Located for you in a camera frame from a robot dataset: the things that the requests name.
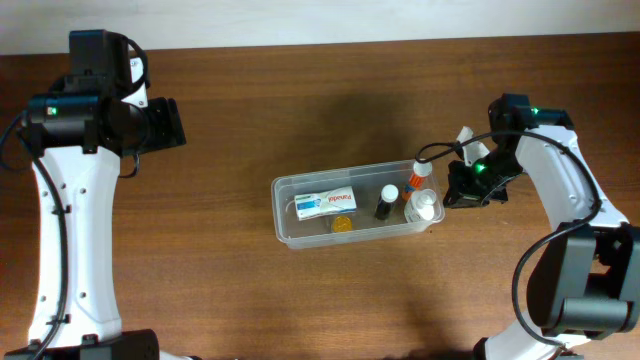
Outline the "orange Redoxon tablet tube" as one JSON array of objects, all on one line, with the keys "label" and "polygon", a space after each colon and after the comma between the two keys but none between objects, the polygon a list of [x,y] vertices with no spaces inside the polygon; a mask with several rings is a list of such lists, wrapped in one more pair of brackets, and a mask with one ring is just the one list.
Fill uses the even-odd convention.
[{"label": "orange Redoxon tablet tube", "polygon": [[405,183],[402,190],[402,199],[408,202],[413,193],[419,190],[426,178],[432,173],[432,164],[430,162],[421,163],[415,161],[412,166],[412,173]]}]

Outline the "white labelled bottle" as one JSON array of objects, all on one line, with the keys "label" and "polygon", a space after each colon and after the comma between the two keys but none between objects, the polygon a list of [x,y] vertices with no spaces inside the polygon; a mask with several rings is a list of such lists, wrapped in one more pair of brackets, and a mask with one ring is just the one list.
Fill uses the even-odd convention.
[{"label": "white labelled bottle", "polygon": [[432,221],[435,217],[437,195],[431,189],[415,191],[404,208],[408,223]]}]

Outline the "dark bottle white cap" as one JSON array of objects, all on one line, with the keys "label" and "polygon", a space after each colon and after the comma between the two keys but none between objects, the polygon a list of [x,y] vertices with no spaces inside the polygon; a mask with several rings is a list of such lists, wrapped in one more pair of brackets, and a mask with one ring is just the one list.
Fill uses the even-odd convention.
[{"label": "dark bottle white cap", "polygon": [[379,200],[375,210],[375,218],[378,220],[387,220],[399,196],[398,188],[393,184],[385,185],[380,192]]}]

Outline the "clear plastic container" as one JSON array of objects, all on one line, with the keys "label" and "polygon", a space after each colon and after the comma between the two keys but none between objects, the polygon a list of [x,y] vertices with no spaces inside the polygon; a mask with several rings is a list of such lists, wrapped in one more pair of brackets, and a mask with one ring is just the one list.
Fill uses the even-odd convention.
[{"label": "clear plastic container", "polygon": [[[402,160],[288,175],[275,179],[271,184],[271,195],[276,237],[290,249],[305,249],[411,235],[425,231],[445,217],[435,172],[431,172],[421,185],[423,189],[430,189],[436,194],[435,213],[431,220],[407,222],[404,216],[405,201],[403,199],[396,202],[388,219],[379,220],[374,217],[383,187],[392,184],[403,188],[412,175],[413,163],[413,160]],[[297,219],[295,196],[322,193],[346,186],[353,189],[356,202],[356,210],[346,215],[351,220],[350,231],[334,231],[333,215],[303,221]]]}]

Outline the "white Panadol box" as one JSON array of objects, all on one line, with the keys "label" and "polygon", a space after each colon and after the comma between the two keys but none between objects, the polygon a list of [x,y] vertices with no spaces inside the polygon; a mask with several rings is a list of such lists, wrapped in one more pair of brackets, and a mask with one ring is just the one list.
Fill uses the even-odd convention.
[{"label": "white Panadol box", "polygon": [[351,186],[321,193],[301,194],[294,197],[299,221],[329,215],[352,213],[357,210],[356,198]]}]

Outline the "small gold lid jar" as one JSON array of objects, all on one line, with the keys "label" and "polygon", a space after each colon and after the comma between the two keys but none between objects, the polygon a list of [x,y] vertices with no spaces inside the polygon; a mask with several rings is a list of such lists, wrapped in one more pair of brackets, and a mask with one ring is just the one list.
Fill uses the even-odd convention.
[{"label": "small gold lid jar", "polygon": [[336,216],[331,224],[333,233],[344,233],[353,230],[353,223],[348,216]]}]

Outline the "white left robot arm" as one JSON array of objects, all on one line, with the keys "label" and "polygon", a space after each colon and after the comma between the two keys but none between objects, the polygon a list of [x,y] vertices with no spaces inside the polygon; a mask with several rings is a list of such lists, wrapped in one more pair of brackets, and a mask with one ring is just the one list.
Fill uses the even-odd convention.
[{"label": "white left robot arm", "polygon": [[112,262],[115,189],[125,157],[186,142],[177,104],[149,98],[148,59],[127,36],[69,35],[71,71],[10,125],[27,151],[40,208],[37,304],[12,359],[162,359],[150,329],[126,331]]}]

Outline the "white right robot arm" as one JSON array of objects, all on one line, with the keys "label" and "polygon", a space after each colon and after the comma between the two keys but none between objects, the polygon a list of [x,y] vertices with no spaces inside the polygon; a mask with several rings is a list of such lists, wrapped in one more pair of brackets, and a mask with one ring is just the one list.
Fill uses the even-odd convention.
[{"label": "white right robot arm", "polygon": [[639,229],[601,190],[564,110],[534,107],[525,95],[504,94],[488,107],[496,147],[474,153],[477,137],[462,132],[459,160],[449,165],[447,208],[507,201],[506,186],[522,174],[534,184],[551,232],[519,260],[542,253],[526,287],[526,307],[512,304],[515,322],[481,339],[476,359],[573,359],[572,349],[629,332],[639,320]]}]

